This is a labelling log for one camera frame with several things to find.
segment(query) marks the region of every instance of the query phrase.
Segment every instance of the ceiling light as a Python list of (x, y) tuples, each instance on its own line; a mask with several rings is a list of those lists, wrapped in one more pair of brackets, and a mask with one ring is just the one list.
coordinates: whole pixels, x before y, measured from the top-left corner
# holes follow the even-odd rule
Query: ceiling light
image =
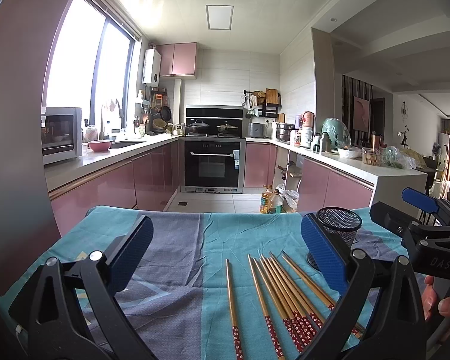
[(209, 30), (232, 29), (233, 5), (207, 5)]

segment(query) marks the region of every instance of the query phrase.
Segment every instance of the tile floor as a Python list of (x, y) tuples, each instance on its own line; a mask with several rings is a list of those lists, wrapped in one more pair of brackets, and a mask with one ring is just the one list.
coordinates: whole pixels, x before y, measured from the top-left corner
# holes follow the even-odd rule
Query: tile floor
[(179, 192), (167, 211), (259, 214), (260, 195)]

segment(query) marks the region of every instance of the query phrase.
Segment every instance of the black mesh pen holder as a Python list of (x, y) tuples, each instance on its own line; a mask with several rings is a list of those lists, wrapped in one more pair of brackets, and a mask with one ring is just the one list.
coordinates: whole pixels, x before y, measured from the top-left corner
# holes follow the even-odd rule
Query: black mesh pen holder
[[(351, 249), (356, 231), (362, 226), (360, 216), (346, 208), (324, 207), (317, 211), (316, 217), (325, 231), (338, 234), (348, 249)], [(307, 254), (307, 261), (312, 268), (320, 270), (310, 252)]]

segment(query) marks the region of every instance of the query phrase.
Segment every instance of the cutting board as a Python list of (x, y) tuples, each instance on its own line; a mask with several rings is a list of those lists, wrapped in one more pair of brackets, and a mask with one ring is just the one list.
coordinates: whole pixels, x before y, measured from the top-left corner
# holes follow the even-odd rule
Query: cutting board
[(280, 98), (278, 97), (278, 90), (267, 88), (266, 93), (267, 93), (267, 104), (280, 105)]

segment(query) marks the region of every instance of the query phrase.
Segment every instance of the microwave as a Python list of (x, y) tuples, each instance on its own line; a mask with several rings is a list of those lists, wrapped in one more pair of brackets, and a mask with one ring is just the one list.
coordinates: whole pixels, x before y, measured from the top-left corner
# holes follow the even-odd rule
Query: microwave
[(43, 165), (82, 155), (82, 109), (42, 108)]

